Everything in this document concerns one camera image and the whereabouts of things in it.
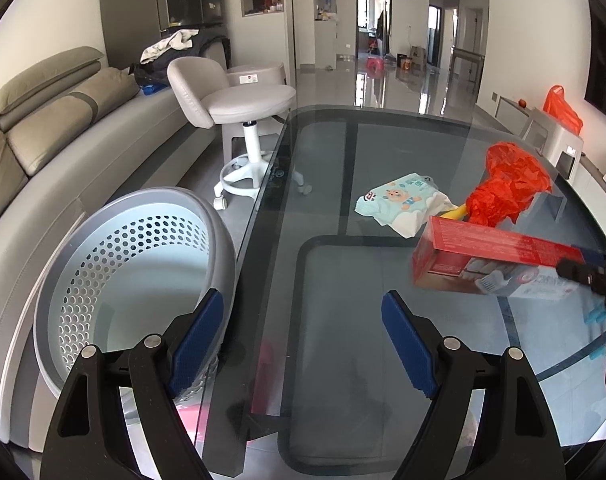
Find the glass tabletop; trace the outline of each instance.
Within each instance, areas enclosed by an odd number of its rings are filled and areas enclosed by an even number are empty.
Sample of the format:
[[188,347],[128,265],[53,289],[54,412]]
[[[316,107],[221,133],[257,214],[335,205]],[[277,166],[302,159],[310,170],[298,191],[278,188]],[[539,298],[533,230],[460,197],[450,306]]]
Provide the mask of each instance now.
[[[202,453],[211,471],[236,476],[256,450],[271,457],[263,468],[391,478],[430,406],[381,322],[381,299],[393,289],[414,314],[472,350],[521,347],[561,445],[594,435],[606,419],[606,316],[598,297],[582,288],[563,301],[418,288],[411,259],[420,232],[405,239],[354,211],[358,197],[409,173],[429,175],[454,204],[464,203],[486,178],[487,148],[502,140],[520,144],[495,130],[400,112],[308,107],[292,114],[243,241],[208,394]],[[500,228],[606,249],[582,201],[546,168],[553,191],[516,225]],[[294,172],[312,186],[309,194]],[[452,474],[464,471],[482,402],[475,391]]]

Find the cardboard box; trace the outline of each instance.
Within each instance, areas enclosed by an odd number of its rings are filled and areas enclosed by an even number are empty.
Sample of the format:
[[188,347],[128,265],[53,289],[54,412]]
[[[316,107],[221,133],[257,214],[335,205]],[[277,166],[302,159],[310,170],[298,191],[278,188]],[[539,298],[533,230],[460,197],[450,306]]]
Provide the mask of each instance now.
[[562,258],[585,263],[575,247],[432,216],[412,256],[414,285],[560,300],[579,286],[558,277]]

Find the metal screw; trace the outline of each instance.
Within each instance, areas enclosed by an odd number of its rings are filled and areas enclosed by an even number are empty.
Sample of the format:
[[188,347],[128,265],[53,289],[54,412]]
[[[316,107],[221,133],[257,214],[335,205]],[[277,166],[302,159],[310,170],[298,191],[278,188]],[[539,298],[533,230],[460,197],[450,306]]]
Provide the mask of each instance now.
[[446,337],[445,341],[443,341],[443,345],[450,350],[458,350],[461,348],[461,342],[455,337]]
[[81,350],[81,356],[85,359],[92,357],[94,354],[96,354],[96,346],[94,345],[87,345]]
[[145,338],[144,345],[148,348],[156,348],[161,344],[161,336],[158,334],[152,334]]
[[523,357],[525,357],[525,354],[523,354],[523,351],[520,348],[516,348],[516,347],[510,348],[507,353],[510,355],[510,357],[512,359],[516,359],[516,361],[520,361]]

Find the gray laundry basket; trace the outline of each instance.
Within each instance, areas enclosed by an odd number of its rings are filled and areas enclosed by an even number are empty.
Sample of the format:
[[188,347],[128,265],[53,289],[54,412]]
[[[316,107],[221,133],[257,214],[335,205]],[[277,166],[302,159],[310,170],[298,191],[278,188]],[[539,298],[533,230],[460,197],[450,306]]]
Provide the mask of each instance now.
[[[229,232],[214,208],[189,191],[145,189],[108,204],[70,237],[40,290],[34,342],[45,382],[58,398],[84,346],[132,348],[147,334],[163,333],[215,288],[225,311],[206,355],[211,361],[235,276]],[[174,399],[177,405],[190,402],[199,381]],[[136,418],[131,390],[121,393],[126,418]]]

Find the red plastic bag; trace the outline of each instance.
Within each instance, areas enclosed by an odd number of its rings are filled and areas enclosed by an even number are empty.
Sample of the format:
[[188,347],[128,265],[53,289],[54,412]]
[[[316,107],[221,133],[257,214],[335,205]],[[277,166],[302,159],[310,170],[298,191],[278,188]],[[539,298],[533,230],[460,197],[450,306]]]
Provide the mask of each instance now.
[[533,155],[512,142],[498,142],[487,150],[490,177],[465,202],[472,224],[496,227],[506,218],[516,223],[534,195],[552,190],[547,171]]
[[552,117],[557,118],[560,123],[573,134],[580,135],[583,122],[572,107],[567,104],[567,101],[565,100],[565,89],[562,86],[552,86],[547,93],[543,111],[550,114]]

